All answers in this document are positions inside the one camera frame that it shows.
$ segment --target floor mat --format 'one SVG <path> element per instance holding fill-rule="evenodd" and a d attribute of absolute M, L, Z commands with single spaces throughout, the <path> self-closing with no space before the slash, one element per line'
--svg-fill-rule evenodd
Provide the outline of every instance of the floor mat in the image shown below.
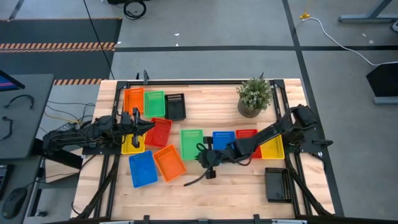
<path fill-rule="evenodd" d="M 110 64 L 121 22 L 121 18 L 93 19 Z M 0 28 L 0 68 L 8 74 L 51 73 L 58 85 L 97 84 L 109 78 L 89 19 L 0 21 Z"/>

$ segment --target wooden table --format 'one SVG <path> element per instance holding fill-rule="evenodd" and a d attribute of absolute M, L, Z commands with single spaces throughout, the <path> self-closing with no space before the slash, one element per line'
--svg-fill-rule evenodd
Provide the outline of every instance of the wooden table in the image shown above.
<path fill-rule="evenodd" d="M 306 105 L 299 79 L 285 79 L 291 107 Z M 117 81 L 102 81 L 94 117 L 111 114 Z M 263 129 L 276 121 L 274 105 L 255 118 L 245 118 L 238 113 L 238 85 L 149 85 L 146 91 L 163 90 L 165 94 L 184 93 L 187 118 L 173 123 L 169 144 L 180 149 L 181 129 L 203 129 L 205 136 L 213 131 L 236 129 Z M 282 97 L 278 91 L 281 108 Z M 123 106 L 123 93 L 119 99 L 119 111 Z M 158 148 L 146 147 L 157 151 Z M 114 194 L 112 220 L 250 219 L 253 214 L 261 218 L 293 218 L 291 203 L 269 203 L 266 199 L 265 167 L 285 167 L 284 160 L 253 159 L 247 167 L 223 164 L 215 167 L 217 178 L 202 179 L 199 183 L 184 187 L 205 171 L 197 161 L 184 161 L 184 175 L 166 183 L 160 174 L 159 181 L 135 189 L 132 187 L 128 155 L 121 156 Z M 326 182 L 323 164 L 309 154 L 302 153 L 302 164 L 308 188 L 318 201 L 331 213 L 334 212 Z M 82 170 L 75 195 L 75 209 L 82 211 L 98 189 L 103 156 L 96 156 Z M 297 189 L 301 214 L 305 214 L 302 194 Z M 101 215 L 105 214 L 108 192 L 103 196 Z"/>

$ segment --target green basket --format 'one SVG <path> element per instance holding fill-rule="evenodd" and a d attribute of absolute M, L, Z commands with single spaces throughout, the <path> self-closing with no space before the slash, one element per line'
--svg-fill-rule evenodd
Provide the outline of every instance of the green basket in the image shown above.
<path fill-rule="evenodd" d="M 163 117 L 166 114 L 164 91 L 144 93 L 144 116 L 147 118 Z"/>
<path fill-rule="evenodd" d="M 192 160 L 199 154 L 198 143 L 203 143 L 203 130 L 181 130 L 181 157 Z"/>

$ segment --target concrete floor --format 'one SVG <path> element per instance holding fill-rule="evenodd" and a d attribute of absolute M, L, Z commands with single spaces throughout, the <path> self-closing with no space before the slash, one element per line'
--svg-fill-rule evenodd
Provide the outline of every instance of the concrete floor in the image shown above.
<path fill-rule="evenodd" d="M 93 17 L 123 16 L 117 6 L 86 0 Z M 308 12 L 322 20 L 325 29 L 343 45 L 398 45 L 391 24 L 339 24 L 340 14 L 365 13 L 377 0 L 313 0 Z M 17 1 L 0 0 L 0 19 L 7 19 Z M 307 1 L 289 0 L 300 45 L 334 45 L 314 21 L 300 23 Z M 386 13 L 398 13 L 393 1 Z M 82 1 L 25 0 L 17 18 L 87 17 Z M 137 21 L 123 20 L 118 47 L 175 47 L 217 45 L 293 46 L 280 0 L 151 0 L 147 14 Z M 372 62 L 398 60 L 395 51 L 362 52 Z M 351 52 L 303 52 L 329 148 L 344 213 L 347 217 L 398 220 L 396 185 L 398 106 L 374 106 L 366 75 L 374 69 Z M 153 78 L 302 78 L 294 51 L 235 50 L 188 52 L 116 52 L 113 72 L 117 79 L 135 78 L 146 69 Z M 95 102 L 98 86 L 55 86 L 50 99 Z M 80 116 L 82 106 L 61 107 Z M 42 120 L 52 130 L 63 122 Z M 45 218 L 26 223 L 66 220 L 74 190 L 43 193 L 39 208 Z M 62 197 L 49 206 L 51 197 Z"/>

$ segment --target computer mouse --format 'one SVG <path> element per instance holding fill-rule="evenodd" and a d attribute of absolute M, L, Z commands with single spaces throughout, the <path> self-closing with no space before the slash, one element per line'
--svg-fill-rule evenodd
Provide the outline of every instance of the computer mouse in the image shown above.
<path fill-rule="evenodd" d="M 2 216 L 5 219 L 16 217 L 24 204 L 27 195 L 25 188 L 14 189 L 4 201 L 2 206 Z"/>

